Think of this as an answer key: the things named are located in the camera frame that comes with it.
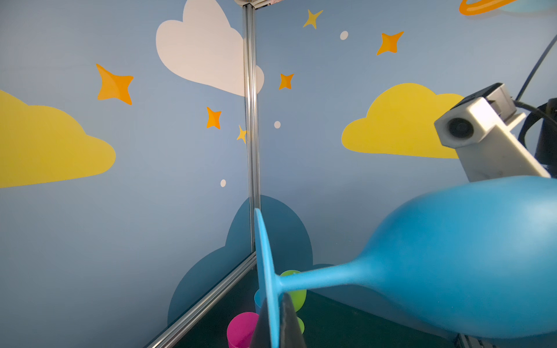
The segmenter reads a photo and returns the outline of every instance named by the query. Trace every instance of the metal frame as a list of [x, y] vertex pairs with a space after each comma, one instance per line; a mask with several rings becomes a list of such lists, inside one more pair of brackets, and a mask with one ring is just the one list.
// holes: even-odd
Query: metal frame
[[171, 325], [153, 343], [146, 348], [173, 347], [197, 322], [257, 264], [255, 253], [252, 253], [225, 279], [206, 294], [199, 302], [187, 311], [178, 321]]
[[244, 86], [246, 96], [247, 165], [250, 187], [251, 251], [255, 252], [255, 220], [253, 210], [261, 209], [259, 181], [259, 128], [257, 117], [257, 86], [255, 78], [255, 7], [244, 5]]
[[256, 7], [242, 6], [244, 24], [244, 82], [246, 96], [246, 144], [248, 156], [248, 184], [250, 195], [251, 255], [225, 279], [197, 302], [180, 319], [157, 337], [146, 348], [173, 347], [246, 273], [257, 265], [255, 254], [255, 220], [253, 210], [261, 208], [259, 181], [259, 131], [257, 123], [257, 86], [255, 78], [255, 10], [270, 3], [256, 0]]

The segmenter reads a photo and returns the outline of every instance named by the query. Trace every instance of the white cloud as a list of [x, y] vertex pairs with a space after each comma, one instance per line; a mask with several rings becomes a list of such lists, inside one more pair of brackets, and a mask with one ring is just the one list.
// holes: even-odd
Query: white cloud
[[[244, 96], [243, 38], [216, 0], [187, 0], [183, 22], [165, 21], [157, 29], [157, 52], [176, 75]], [[263, 80], [257, 66], [258, 93]]]

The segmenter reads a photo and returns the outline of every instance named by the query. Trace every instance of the white bracket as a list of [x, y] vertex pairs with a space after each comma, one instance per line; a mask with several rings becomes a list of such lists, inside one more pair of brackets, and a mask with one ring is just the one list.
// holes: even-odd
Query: white bracket
[[[551, 178], [510, 132], [525, 117], [517, 112], [503, 122], [487, 100], [479, 97], [449, 110], [434, 124], [441, 144], [456, 149], [470, 182], [518, 175]], [[453, 135], [449, 125], [454, 119], [468, 121], [472, 133]]]

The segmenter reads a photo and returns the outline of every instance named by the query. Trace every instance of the metal pole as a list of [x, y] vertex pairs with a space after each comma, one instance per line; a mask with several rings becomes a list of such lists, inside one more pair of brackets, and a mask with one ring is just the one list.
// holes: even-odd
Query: metal pole
[[261, 209], [259, 182], [259, 129], [257, 123], [257, 87], [255, 79], [255, 8], [242, 7], [244, 21], [244, 84], [246, 96], [246, 144], [248, 185], [250, 188], [251, 251], [255, 252], [255, 217], [253, 210]]

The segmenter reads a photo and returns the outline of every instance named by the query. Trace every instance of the orange planet ring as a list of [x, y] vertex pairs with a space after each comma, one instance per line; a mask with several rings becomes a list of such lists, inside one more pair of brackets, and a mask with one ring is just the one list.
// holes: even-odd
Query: orange planet ring
[[476, 14], [482, 14], [494, 9], [498, 9], [505, 5], [515, 2], [516, 0], [481, 0], [473, 4], [467, 4], [467, 0], [462, 0], [460, 4], [460, 13], [465, 16], [474, 16]]

